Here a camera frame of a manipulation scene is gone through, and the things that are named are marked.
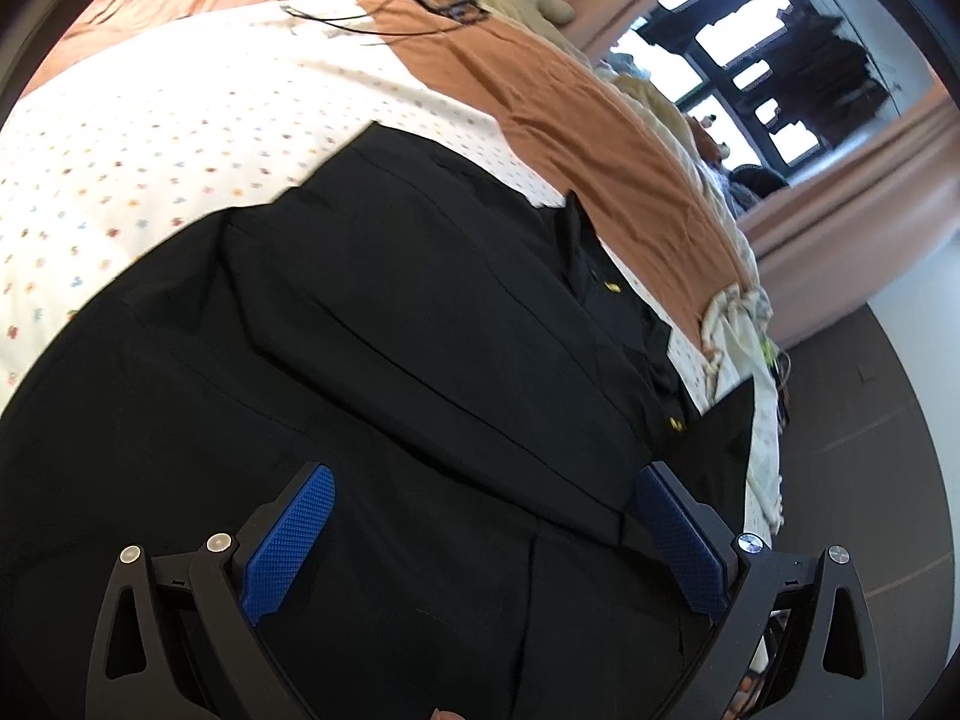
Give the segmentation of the dark hanging clothes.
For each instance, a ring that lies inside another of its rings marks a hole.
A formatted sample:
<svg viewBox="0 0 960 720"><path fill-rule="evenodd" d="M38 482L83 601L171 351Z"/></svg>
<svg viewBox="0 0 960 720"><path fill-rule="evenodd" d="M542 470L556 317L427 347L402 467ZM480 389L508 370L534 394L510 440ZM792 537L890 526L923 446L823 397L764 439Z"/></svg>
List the dark hanging clothes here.
<svg viewBox="0 0 960 720"><path fill-rule="evenodd" d="M791 171L837 149L892 97L835 0L658 0L631 32L682 60L680 109L718 114L750 163Z"/></svg>

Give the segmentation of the right pink curtain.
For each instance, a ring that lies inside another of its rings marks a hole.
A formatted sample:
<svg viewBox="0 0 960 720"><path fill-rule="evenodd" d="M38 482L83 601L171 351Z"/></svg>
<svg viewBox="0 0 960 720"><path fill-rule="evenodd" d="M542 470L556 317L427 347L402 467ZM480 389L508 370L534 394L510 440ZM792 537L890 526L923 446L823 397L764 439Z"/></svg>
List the right pink curtain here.
<svg viewBox="0 0 960 720"><path fill-rule="evenodd" d="M740 222L793 346L905 275L958 231L958 106L942 83L825 171Z"/></svg>

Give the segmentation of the orange brown blanket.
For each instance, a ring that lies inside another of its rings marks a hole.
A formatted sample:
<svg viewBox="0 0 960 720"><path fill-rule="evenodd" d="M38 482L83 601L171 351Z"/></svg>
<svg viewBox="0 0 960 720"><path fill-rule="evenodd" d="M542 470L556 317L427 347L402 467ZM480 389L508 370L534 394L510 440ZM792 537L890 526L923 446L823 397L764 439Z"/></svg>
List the orange brown blanket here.
<svg viewBox="0 0 960 720"><path fill-rule="evenodd" d="M36 91L82 60L169 21L268 0L93 0L44 57ZM382 0L358 0L374 7ZM402 4L382 24L430 29ZM612 247L704 355L719 314L755 296L732 242L651 128L568 39L554 43L496 13L483 25L392 39L423 85L491 115L512 151L558 192L578 193Z"/></svg>

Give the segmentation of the large black jacket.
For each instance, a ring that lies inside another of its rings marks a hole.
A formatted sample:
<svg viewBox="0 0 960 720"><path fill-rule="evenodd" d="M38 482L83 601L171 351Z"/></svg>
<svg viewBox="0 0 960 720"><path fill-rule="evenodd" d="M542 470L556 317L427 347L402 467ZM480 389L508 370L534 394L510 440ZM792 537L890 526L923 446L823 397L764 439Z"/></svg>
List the large black jacket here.
<svg viewBox="0 0 960 720"><path fill-rule="evenodd" d="M636 518L742 517L754 390L700 411L576 199L370 127L137 260L2 419L2 712L76 718L125 546L196 550L302 465L329 522L260 635L322 717L647 718L703 644Z"/></svg>

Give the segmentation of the polka dot white bed sheet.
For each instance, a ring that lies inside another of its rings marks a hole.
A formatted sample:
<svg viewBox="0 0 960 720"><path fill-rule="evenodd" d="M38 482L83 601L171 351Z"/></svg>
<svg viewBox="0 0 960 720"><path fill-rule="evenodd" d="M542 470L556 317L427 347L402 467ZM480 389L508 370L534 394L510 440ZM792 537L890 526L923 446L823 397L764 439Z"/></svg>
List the polka dot white bed sheet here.
<svg viewBox="0 0 960 720"><path fill-rule="evenodd" d="M293 2L322 16L376 6ZM464 154L536 205L576 193L524 163L491 115L423 85L391 43L262 2L151 28L21 99L2 132L3 392L149 249L212 211L270 202L374 122ZM706 405L704 354L604 244L672 325L670 359Z"/></svg>

